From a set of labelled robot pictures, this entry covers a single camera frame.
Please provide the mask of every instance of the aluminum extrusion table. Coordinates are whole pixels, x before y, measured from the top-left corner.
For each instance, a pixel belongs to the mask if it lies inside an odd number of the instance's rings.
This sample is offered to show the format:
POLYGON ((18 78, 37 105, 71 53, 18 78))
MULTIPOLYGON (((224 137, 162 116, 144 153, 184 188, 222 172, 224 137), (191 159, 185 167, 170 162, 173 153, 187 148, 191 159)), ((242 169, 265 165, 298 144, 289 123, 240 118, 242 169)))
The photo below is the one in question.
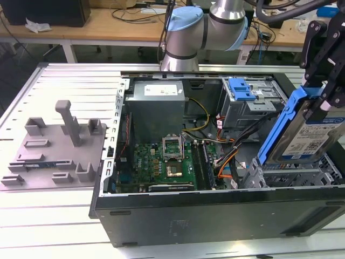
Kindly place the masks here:
MULTIPOLYGON (((281 72, 298 86, 292 66, 201 65, 202 71, 281 72)), ((109 123, 120 71, 158 71, 155 65, 49 64, 37 68, 0 119, 0 175, 7 172, 28 117, 59 124, 55 100, 69 99, 80 123, 109 123)), ((0 193, 1 258, 345 258, 345 216, 310 237, 115 249, 99 220, 88 217, 92 189, 0 193)))

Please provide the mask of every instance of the black cable on desk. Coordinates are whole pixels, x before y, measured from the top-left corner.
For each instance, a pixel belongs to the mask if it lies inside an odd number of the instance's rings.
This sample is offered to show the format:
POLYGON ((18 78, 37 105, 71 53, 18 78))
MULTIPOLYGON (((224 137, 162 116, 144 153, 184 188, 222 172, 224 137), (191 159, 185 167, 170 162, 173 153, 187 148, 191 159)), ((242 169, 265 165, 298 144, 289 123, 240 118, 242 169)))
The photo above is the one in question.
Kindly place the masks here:
MULTIPOLYGON (((244 0, 244 1, 247 2, 250 5, 257 6, 256 1, 252 1, 252 0, 244 0)), ((266 5, 266 4, 263 4, 262 9, 267 9, 267 10, 281 9, 281 8, 285 8, 285 7, 291 6, 291 5, 293 5, 293 4, 295 4, 295 3, 299 2, 299 1, 300 0, 292 0, 291 2, 284 3, 284 4, 278 4, 278 5, 266 5)))

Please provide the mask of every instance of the white paper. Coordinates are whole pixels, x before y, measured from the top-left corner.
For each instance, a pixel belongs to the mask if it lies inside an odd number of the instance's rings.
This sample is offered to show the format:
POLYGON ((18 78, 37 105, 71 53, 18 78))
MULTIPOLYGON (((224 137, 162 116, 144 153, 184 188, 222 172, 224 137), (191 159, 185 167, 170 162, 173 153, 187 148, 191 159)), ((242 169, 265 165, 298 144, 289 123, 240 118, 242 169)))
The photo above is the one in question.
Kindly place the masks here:
POLYGON ((51 31, 50 25, 47 23, 34 23, 28 19, 26 19, 26 25, 30 31, 34 33, 38 33, 39 31, 51 31))

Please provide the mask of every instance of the motherboard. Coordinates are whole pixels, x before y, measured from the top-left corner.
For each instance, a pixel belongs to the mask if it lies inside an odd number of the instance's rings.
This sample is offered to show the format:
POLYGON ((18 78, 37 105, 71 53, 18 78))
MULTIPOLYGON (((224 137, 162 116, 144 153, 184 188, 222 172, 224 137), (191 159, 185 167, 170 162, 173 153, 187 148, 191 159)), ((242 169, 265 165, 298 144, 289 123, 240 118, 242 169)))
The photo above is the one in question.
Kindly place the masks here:
POLYGON ((121 187, 121 192, 134 191, 133 188, 138 192, 211 189, 215 185, 213 165, 216 159, 213 143, 136 144, 133 171, 120 172, 117 187, 121 187))

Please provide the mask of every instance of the computer tower case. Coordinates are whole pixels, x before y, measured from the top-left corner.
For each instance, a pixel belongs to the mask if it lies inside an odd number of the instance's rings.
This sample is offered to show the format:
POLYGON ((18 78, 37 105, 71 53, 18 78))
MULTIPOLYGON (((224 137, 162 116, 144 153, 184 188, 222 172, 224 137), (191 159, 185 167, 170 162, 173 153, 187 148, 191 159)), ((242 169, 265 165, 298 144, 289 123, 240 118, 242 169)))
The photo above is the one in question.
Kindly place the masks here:
POLYGON ((11 25, 24 25, 26 18, 35 23, 83 27, 90 16, 88 0, 0 0, 11 25))

